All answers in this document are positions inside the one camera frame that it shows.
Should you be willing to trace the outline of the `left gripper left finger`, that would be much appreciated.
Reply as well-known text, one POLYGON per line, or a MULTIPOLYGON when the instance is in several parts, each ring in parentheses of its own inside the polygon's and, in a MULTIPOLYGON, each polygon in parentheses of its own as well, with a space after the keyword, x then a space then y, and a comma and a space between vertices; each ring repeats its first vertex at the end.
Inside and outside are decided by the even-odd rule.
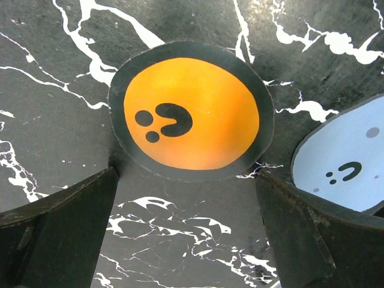
POLYGON ((113 167, 1 213, 1 287, 90 287, 119 176, 113 167))

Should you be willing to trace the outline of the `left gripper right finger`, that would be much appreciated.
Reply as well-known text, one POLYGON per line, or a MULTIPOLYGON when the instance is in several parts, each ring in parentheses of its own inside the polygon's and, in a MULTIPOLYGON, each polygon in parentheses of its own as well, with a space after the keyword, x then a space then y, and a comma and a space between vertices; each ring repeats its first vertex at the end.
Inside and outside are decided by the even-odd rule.
POLYGON ((383 218, 269 173, 256 194, 282 287, 383 287, 383 218))

